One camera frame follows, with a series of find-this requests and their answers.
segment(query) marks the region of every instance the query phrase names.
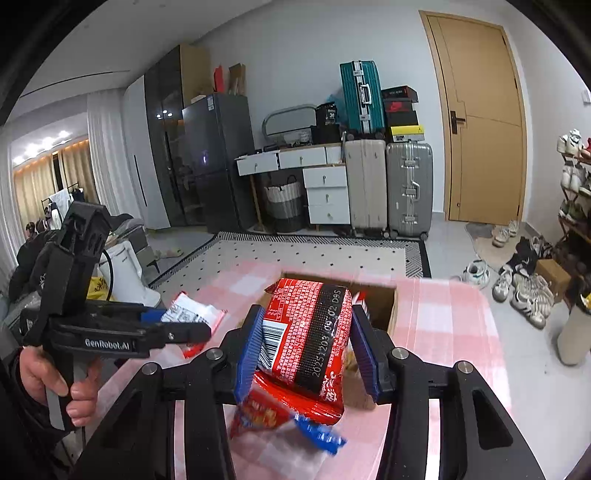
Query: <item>blue gripper pad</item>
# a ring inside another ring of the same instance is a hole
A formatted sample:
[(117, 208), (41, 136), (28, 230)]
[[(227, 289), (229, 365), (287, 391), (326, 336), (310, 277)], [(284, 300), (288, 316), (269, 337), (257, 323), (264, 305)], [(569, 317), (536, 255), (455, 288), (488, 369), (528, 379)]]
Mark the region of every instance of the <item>blue gripper pad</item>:
[(388, 336), (386, 332), (377, 332), (371, 326), (361, 305), (353, 305), (349, 339), (365, 391), (374, 402), (381, 405), (391, 403), (394, 385), (384, 345), (378, 334)]
[(244, 342), (244, 348), (240, 360), (236, 364), (236, 387), (234, 396), (238, 404), (242, 403), (250, 392), (252, 379), (255, 375), (256, 365), (262, 347), (262, 318), (265, 309), (260, 305), (253, 305), (246, 316), (242, 328), (248, 329), (248, 336)]

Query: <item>cardboard box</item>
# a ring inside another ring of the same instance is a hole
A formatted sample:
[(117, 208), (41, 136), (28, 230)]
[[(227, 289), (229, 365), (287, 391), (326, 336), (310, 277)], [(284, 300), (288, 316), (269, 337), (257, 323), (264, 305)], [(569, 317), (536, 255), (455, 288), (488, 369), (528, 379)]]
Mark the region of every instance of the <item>cardboard box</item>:
[(535, 273), (544, 277), (548, 282), (548, 286), (554, 294), (554, 303), (562, 301), (571, 279), (564, 268), (552, 259), (538, 260), (535, 265)]

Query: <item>beige suitcase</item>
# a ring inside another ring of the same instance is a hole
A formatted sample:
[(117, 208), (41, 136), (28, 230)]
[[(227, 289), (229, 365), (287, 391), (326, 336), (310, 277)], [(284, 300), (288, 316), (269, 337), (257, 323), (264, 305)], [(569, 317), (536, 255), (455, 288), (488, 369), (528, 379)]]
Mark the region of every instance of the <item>beige suitcase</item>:
[(354, 229), (386, 231), (388, 189), (386, 187), (386, 142), (345, 142), (351, 226)]

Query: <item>drawer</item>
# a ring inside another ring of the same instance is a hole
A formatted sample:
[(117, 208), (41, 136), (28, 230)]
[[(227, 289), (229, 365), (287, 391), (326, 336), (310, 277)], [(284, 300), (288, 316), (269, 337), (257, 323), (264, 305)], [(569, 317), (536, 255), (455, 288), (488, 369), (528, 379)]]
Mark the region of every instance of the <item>drawer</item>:
[(236, 163), (238, 165), (238, 174), (240, 176), (279, 170), (279, 167), (277, 166), (277, 153), (274, 152), (248, 155), (236, 160)]
[(304, 185), (307, 189), (321, 187), (346, 187), (347, 167), (305, 168)]
[(281, 168), (326, 165), (326, 150), (324, 147), (285, 150), (279, 152), (279, 165)]
[(345, 187), (308, 189), (308, 205), (341, 205), (349, 208), (349, 191)]
[(341, 158), (340, 145), (335, 145), (334, 147), (326, 147), (326, 163), (343, 163), (343, 159)]
[(309, 205), (310, 223), (323, 225), (335, 223), (337, 225), (349, 225), (349, 202), (346, 205)]

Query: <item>human hand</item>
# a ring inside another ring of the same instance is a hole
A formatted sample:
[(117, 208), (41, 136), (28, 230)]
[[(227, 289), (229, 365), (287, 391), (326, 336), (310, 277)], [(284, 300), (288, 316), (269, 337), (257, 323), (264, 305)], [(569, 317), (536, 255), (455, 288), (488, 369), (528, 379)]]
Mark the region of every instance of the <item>human hand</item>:
[[(22, 386), (35, 401), (47, 405), (46, 387), (61, 397), (68, 394), (66, 381), (42, 347), (26, 346), (23, 348), (19, 358), (19, 366)], [(96, 358), (88, 365), (86, 379), (75, 382), (70, 389), (72, 401), (68, 403), (66, 411), (76, 427), (88, 424), (95, 413), (100, 368), (100, 358)]]

